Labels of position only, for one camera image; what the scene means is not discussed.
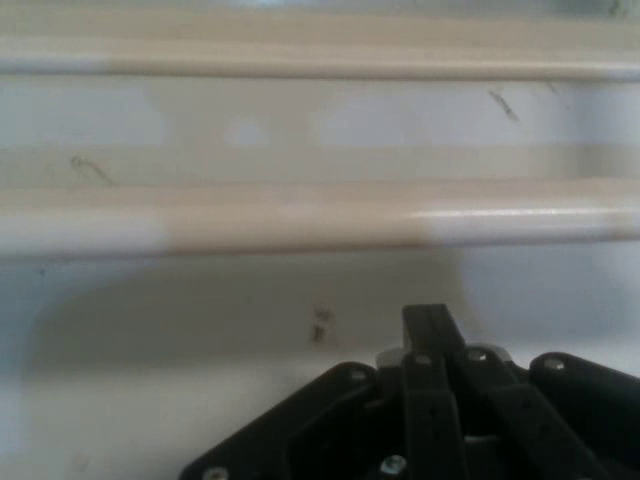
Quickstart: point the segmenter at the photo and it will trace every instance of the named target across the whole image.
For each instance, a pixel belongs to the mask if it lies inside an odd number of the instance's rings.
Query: white plastic surface
[[[640,78],[634,21],[407,13],[0,6],[0,72],[367,80]]]
[[[63,5],[93,5],[93,0],[57,0]],[[1,0],[0,5],[50,5],[46,0]],[[575,15],[625,18],[637,13],[636,0],[106,0],[101,5],[127,8],[300,9],[331,12],[411,12],[425,15]]]
[[[631,84],[5,76],[0,186],[635,177],[639,102]],[[446,302],[523,364],[564,350],[638,375],[639,259],[619,243],[4,263],[0,478],[173,480],[324,368],[399,344],[406,303]]]
[[[640,182],[0,191],[0,260],[640,240]]]

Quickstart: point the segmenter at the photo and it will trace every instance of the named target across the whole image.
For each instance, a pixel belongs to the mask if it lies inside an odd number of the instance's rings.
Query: screw head
[[[487,360],[487,353],[484,350],[474,348],[467,353],[469,360],[473,362],[484,362]]]
[[[391,477],[400,476],[407,468],[407,460],[401,455],[391,455],[380,464],[380,473]]]
[[[564,362],[556,357],[545,359],[544,366],[549,370],[564,370]]]
[[[431,366],[431,359],[429,358],[429,355],[421,353],[420,355],[416,355],[416,363],[418,365],[424,365],[428,367]]]
[[[367,379],[366,372],[363,372],[358,368],[354,368],[353,370],[351,370],[351,380],[353,380],[354,382],[362,382],[366,379]]]
[[[213,467],[202,474],[202,480],[229,480],[229,470],[224,467]]]

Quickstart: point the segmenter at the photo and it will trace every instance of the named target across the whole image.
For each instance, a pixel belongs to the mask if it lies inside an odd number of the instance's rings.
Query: stain
[[[311,343],[322,343],[326,333],[327,330],[323,325],[311,325]]]
[[[89,468],[89,455],[86,453],[76,453],[71,458],[70,470],[74,473],[84,473]]]
[[[504,112],[504,114],[507,116],[509,120],[516,123],[520,123],[520,118],[518,118],[518,115],[516,115],[516,112],[513,111],[511,106],[507,103],[507,101],[504,99],[502,95],[492,90],[489,90],[489,95],[491,95],[491,98],[493,98],[495,102],[500,106],[500,108],[502,109],[502,111]]]
[[[75,156],[71,157],[69,163],[71,164],[73,171],[86,180],[101,183],[102,185],[110,187],[113,187],[116,184],[116,182],[114,182],[102,168],[91,160]]]
[[[335,312],[328,307],[317,306],[313,309],[310,341],[314,345],[325,343],[331,331],[335,330]]]

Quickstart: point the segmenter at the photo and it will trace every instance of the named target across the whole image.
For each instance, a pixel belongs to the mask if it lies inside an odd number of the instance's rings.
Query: dirt mark
[[[509,120],[511,120],[512,122],[520,123],[520,118],[518,117],[518,115],[516,115],[516,112],[513,111],[511,106],[507,103],[502,95],[500,95],[498,92],[494,92],[493,90],[489,90],[489,95],[491,95],[491,98],[493,98],[495,102],[500,106]]]
[[[101,183],[102,185],[108,185],[110,187],[113,187],[116,184],[116,182],[114,182],[111,177],[102,170],[102,168],[91,160],[75,156],[71,157],[69,163],[71,164],[71,169],[86,180]]]
[[[609,7],[609,15],[611,17],[625,18],[629,15],[629,2],[614,0]]]
[[[313,320],[311,322],[311,334],[309,339],[312,344],[320,345],[324,343],[330,333],[335,330],[336,315],[328,307],[317,306],[313,309]]]

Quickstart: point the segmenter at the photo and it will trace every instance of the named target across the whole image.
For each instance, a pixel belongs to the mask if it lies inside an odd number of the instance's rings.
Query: white wall
[[[5,76],[0,188],[635,176],[639,117],[631,84]],[[323,368],[398,344],[410,302],[448,303],[522,363],[558,349],[640,375],[639,259],[630,243],[1,265],[0,478],[174,479]]]

